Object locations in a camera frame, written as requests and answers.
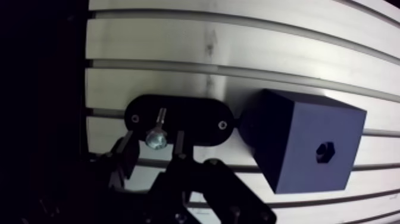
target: silver metal surface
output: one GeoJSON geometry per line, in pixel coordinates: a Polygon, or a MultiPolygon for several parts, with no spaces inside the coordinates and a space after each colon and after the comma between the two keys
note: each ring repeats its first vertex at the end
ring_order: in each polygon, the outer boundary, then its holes
{"type": "Polygon", "coordinates": [[[166,108],[160,109],[155,127],[148,131],[146,136],[146,145],[154,150],[161,150],[167,146],[167,133],[162,129],[166,112],[166,108]]]}
{"type": "Polygon", "coordinates": [[[161,150],[167,146],[165,134],[158,130],[151,130],[146,136],[146,145],[154,150],[161,150]]]}
{"type": "Polygon", "coordinates": [[[158,116],[157,116],[157,125],[164,124],[164,119],[165,119],[166,113],[167,113],[167,109],[165,109],[165,108],[160,109],[160,111],[158,112],[158,116]]]}

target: metal bolt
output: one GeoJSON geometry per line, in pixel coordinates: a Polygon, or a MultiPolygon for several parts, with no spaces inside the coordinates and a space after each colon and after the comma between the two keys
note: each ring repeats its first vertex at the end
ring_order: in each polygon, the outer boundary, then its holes
{"type": "Polygon", "coordinates": [[[154,150],[160,150],[167,146],[164,133],[157,130],[150,131],[146,136],[146,145],[154,150]]]}
{"type": "Polygon", "coordinates": [[[167,146],[167,133],[162,129],[167,109],[161,108],[158,112],[155,128],[151,129],[146,136],[146,145],[154,150],[160,150],[167,146]]]}
{"type": "Polygon", "coordinates": [[[222,120],[218,123],[218,127],[220,128],[220,130],[225,130],[225,128],[228,127],[228,124],[222,120]]]}
{"type": "Polygon", "coordinates": [[[186,219],[188,219],[184,214],[175,214],[175,219],[178,221],[179,224],[184,224],[186,219]]]}
{"type": "Polygon", "coordinates": [[[130,118],[133,123],[138,123],[139,122],[139,116],[137,114],[132,115],[130,118]]]}

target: screw head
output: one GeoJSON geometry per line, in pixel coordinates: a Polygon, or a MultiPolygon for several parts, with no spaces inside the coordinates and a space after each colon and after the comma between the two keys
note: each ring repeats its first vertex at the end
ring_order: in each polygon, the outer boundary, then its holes
{"type": "Polygon", "coordinates": [[[139,116],[137,114],[132,115],[132,117],[130,119],[133,123],[139,122],[139,116]]]}
{"type": "Polygon", "coordinates": [[[222,120],[218,123],[218,127],[220,130],[225,130],[225,128],[228,127],[228,124],[224,120],[222,120]]]}
{"type": "Polygon", "coordinates": [[[163,132],[151,130],[146,136],[146,145],[154,150],[161,150],[167,146],[167,139],[163,132]]]}

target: black mechanical arm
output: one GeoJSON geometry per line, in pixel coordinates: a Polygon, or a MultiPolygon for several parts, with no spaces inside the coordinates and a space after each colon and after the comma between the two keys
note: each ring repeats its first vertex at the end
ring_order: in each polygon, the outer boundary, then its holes
{"type": "Polygon", "coordinates": [[[128,131],[110,153],[93,161],[108,181],[108,206],[104,222],[120,223],[200,223],[187,210],[190,194],[203,193],[221,223],[275,223],[276,216],[220,160],[197,163],[193,143],[183,130],[178,131],[173,158],[147,193],[124,192],[139,157],[139,140],[128,131]]]}

